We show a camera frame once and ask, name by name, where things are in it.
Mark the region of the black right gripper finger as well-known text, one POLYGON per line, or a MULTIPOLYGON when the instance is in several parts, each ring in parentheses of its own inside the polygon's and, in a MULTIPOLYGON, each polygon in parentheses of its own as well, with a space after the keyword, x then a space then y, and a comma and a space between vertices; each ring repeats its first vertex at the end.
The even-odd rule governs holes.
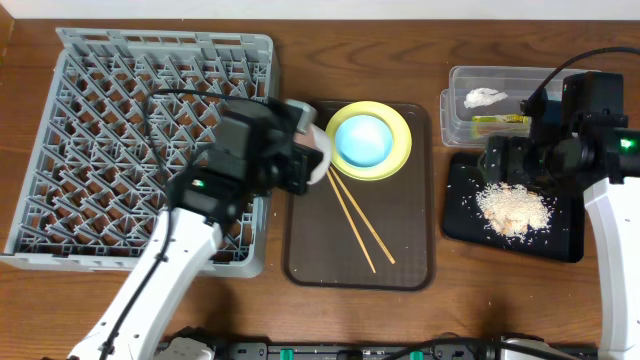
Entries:
POLYGON ((508 155, 508 137, 495 135, 488 138, 485 151, 478 160, 478 168, 486 183, 497 184, 506 181, 508 155))
POLYGON ((507 183, 533 186, 530 175, 531 153, 534 142, 527 137, 511 137, 507 146, 507 183))

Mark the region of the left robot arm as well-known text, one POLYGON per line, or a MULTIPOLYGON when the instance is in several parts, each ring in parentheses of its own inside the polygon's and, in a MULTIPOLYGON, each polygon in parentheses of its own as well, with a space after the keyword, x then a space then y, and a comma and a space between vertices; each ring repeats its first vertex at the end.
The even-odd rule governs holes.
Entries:
POLYGON ((321 150, 297 142, 316 118, 307 103, 230 102, 213 144, 168 183, 168 208, 100 320, 72 359, 150 359, 193 279, 219 251, 249 202, 274 188, 308 190, 321 150))

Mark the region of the rice and nut scraps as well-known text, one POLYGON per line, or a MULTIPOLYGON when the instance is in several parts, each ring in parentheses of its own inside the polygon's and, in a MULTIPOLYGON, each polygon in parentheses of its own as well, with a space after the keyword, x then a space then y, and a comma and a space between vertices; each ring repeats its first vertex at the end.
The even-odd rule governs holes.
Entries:
POLYGON ((526 241, 533 232, 550 228, 552 208, 523 185, 488 184, 475 200, 489 227, 507 239, 526 241))

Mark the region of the white tissue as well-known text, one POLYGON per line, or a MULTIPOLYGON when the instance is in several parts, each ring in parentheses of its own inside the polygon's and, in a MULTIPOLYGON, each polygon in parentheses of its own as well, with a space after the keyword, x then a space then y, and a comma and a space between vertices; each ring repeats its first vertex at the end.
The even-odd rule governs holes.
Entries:
POLYGON ((505 92, 491 88, 476 88, 471 90, 465 97, 463 102, 467 109, 489 106, 506 99, 508 95, 505 92))

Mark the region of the light blue bowl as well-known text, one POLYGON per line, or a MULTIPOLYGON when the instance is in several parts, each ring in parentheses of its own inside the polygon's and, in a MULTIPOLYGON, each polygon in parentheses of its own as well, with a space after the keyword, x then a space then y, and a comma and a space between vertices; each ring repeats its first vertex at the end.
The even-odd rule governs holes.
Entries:
POLYGON ((379 118, 357 115, 337 129, 335 147, 338 155, 356 167, 373 167, 383 162, 393 147, 390 128, 379 118))

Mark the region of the yellow plate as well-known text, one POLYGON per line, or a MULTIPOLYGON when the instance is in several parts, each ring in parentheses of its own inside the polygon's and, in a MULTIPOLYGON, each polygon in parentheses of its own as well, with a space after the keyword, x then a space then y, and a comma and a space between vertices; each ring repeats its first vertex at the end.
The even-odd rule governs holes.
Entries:
POLYGON ((356 180, 378 181, 398 172, 406 163, 412 149, 412 134, 404 117, 391 106, 374 101, 359 101, 341 107, 325 128, 332 145, 331 163, 344 175, 356 180), (346 163, 337 153, 335 135, 338 127, 348 118, 371 115, 382 120, 391 130, 393 147, 389 156, 380 164, 363 168, 346 163))

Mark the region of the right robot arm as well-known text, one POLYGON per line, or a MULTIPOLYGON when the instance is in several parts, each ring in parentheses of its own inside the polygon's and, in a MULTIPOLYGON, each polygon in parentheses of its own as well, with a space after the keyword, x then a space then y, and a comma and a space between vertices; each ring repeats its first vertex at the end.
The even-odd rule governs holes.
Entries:
POLYGON ((620 74, 564 78, 562 97, 522 104, 526 137, 489 137, 479 166, 489 183, 581 195, 596 242, 602 359, 639 356, 639 132, 624 113, 620 74))

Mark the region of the wooden chopstick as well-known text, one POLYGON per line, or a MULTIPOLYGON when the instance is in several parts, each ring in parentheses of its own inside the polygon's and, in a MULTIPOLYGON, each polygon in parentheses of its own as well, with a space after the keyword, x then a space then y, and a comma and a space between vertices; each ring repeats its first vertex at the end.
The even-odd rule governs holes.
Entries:
POLYGON ((361 220, 364 222, 364 224, 366 225, 367 229, 369 230, 369 232, 371 233, 373 238, 376 240, 378 246, 381 248, 381 250, 383 251, 384 255, 387 257, 388 261, 391 264, 395 264, 396 263, 396 259, 391 254, 391 252, 389 251, 388 247, 386 246, 386 244, 384 243, 384 241, 382 240, 382 238, 380 237, 380 235, 378 234, 378 232, 376 231, 376 229, 374 228, 372 223, 369 221, 368 217, 365 215, 364 211, 362 210, 362 208, 360 207, 360 205, 358 204, 356 199, 353 197, 353 195, 351 194, 349 189, 346 187, 344 182, 341 180, 341 178, 337 174, 337 171, 334 169, 333 166, 330 166, 329 168, 333 169, 334 175, 336 175, 337 178, 338 178, 338 180, 337 180, 338 189, 340 190, 342 196, 345 195, 346 198, 349 200, 349 202, 351 203, 352 207, 357 212, 357 214, 360 216, 361 220))
POLYGON ((352 216, 351 216, 351 214, 349 212, 349 209, 348 209, 348 207, 347 207, 347 205, 345 203, 345 200, 344 200, 340 190, 338 189, 338 184, 337 184, 338 178, 337 178, 336 175, 334 175, 334 171, 333 171, 332 168, 329 168, 329 172, 327 173, 327 177, 328 177, 329 183, 330 183, 330 185, 331 185, 331 187, 332 187, 332 189, 334 191, 334 194, 336 195, 336 198, 337 198, 337 200, 338 200, 338 202, 339 202, 339 204, 341 206, 341 209, 342 209, 342 211, 344 213, 344 216, 345 216, 345 218, 346 218, 346 220, 347 220, 347 222, 348 222, 348 224, 349 224, 349 226, 351 228, 351 231, 352 231, 354 237, 356 238, 356 241, 358 242, 358 244, 360 246, 360 249, 361 249, 365 259, 367 260, 367 263, 368 263, 371 271, 374 274, 376 274, 376 268, 375 268, 375 266, 374 266, 374 264, 373 264, 373 262, 371 260, 371 257, 369 255, 369 252, 368 252, 367 248, 366 248, 366 245, 364 244, 364 242, 362 240, 362 237, 361 237, 361 235, 360 235, 360 233, 359 233, 359 231, 357 229, 357 226, 355 225, 355 222, 354 222, 354 220, 353 220, 353 218, 352 218, 352 216))

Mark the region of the green snack wrapper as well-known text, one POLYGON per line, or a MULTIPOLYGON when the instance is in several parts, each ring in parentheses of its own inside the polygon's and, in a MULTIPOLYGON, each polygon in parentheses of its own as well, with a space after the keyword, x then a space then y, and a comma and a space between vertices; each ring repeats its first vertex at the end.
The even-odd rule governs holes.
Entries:
POLYGON ((479 139, 498 133, 525 133, 532 118, 520 114, 473 116, 471 137, 479 139))

